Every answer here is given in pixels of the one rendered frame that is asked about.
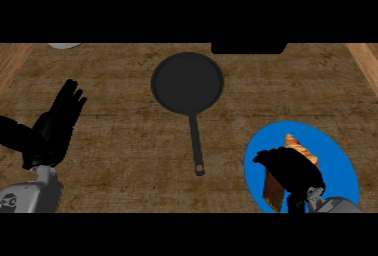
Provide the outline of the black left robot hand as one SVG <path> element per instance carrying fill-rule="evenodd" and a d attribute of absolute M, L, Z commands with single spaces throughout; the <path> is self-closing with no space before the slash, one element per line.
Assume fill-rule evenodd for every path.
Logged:
<path fill-rule="evenodd" d="M 32 127 L 0 116 L 0 145 L 22 153 L 23 169 L 61 162 L 85 101 L 78 82 L 67 79 Z"/>

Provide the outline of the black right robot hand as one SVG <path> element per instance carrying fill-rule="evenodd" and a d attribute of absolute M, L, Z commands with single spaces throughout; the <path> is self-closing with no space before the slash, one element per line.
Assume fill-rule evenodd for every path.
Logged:
<path fill-rule="evenodd" d="M 295 149 L 284 147 L 258 151 L 252 162 L 265 168 L 262 199 L 276 211 L 286 203 L 289 213 L 302 213 L 310 189 L 324 189 L 315 164 Z"/>

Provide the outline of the orange sweet potato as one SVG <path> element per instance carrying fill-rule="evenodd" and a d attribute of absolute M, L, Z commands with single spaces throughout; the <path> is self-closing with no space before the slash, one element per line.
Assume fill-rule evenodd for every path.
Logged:
<path fill-rule="evenodd" d="M 310 160 L 314 166 L 318 166 L 317 157 L 311 154 L 308 149 L 301 145 L 299 141 L 293 138 L 290 134 L 284 135 L 283 147 L 295 149 Z M 279 212 L 283 204 L 283 187 L 280 186 L 270 172 L 265 172 L 262 199 L 273 211 Z"/>

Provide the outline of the blue plate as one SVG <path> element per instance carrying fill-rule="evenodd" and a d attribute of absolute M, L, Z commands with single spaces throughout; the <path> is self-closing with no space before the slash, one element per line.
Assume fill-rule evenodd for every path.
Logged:
<path fill-rule="evenodd" d="M 342 197 L 355 205 L 360 204 L 360 186 L 349 158 L 327 134 L 315 127 L 293 121 L 277 121 L 267 124 L 252 135 L 243 156 L 243 175 L 250 197 L 264 213 L 274 213 L 262 199 L 265 170 L 252 162 L 256 152 L 284 145 L 290 134 L 301 146 L 317 157 L 318 170 L 324 181 L 323 198 Z"/>

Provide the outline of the black frying pan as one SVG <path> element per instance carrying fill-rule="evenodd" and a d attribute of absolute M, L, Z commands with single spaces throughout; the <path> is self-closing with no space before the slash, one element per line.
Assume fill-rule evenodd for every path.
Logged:
<path fill-rule="evenodd" d="M 205 174 L 196 115 L 216 102 L 224 76 L 215 61 L 203 54 L 181 52 L 157 64 L 150 77 L 150 90 L 159 105 L 188 117 L 194 173 Z"/>

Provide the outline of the white bowl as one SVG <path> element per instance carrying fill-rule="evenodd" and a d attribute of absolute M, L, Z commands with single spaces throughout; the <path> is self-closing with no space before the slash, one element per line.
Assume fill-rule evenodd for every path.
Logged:
<path fill-rule="evenodd" d="M 79 46 L 82 43 L 47 43 L 47 44 L 51 48 L 61 50 L 61 49 L 70 49 Z"/>

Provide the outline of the black appliance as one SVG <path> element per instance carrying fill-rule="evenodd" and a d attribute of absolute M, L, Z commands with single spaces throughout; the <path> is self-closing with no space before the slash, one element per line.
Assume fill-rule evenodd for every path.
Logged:
<path fill-rule="evenodd" d="M 280 54 L 284 47 L 284 43 L 212 43 L 211 52 L 214 54 Z"/>

